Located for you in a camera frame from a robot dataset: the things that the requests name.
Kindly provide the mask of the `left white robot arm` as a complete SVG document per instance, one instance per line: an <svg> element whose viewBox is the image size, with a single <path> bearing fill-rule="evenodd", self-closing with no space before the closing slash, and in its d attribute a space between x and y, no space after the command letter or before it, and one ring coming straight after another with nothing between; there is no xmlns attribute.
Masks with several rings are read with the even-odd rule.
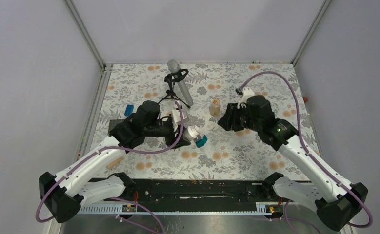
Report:
<svg viewBox="0 0 380 234"><path fill-rule="evenodd" d="M134 195L133 185L123 174L110 175L99 182L90 182L100 170L124 154L155 155L175 149L185 133L184 110L174 102L177 117L160 117L160 105L145 101L126 119L116 124L93 150L67 168L39 177L41 201L35 219L45 223L52 219L64 223L81 208L98 201L120 197L129 200Z"/></svg>

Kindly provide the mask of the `white cap pill bottle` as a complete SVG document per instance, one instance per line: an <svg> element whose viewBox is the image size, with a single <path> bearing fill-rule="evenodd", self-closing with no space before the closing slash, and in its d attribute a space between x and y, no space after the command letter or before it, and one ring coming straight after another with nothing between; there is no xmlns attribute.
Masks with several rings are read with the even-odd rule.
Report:
<svg viewBox="0 0 380 234"><path fill-rule="evenodd" d="M202 139L201 132L198 126L191 125L185 128L183 138L187 141L199 141Z"/></svg>

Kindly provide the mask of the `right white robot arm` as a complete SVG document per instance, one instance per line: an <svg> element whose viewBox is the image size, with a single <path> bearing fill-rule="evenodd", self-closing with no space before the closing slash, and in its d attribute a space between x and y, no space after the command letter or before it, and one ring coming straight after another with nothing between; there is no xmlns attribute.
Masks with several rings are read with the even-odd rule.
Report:
<svg viewBox="0 0 380 234"><path fill-rule="evenodd" d="M267 200L282 197L299 203L333 231L340 231L362 209L368 189L361 182L344 178L316 155L290 122L275 117L265 97L254 95L229 103L218 125L226 131L256 132L262 142L293 162L313 183L305 186L273 173L264 181L262 193Z"/></svg>

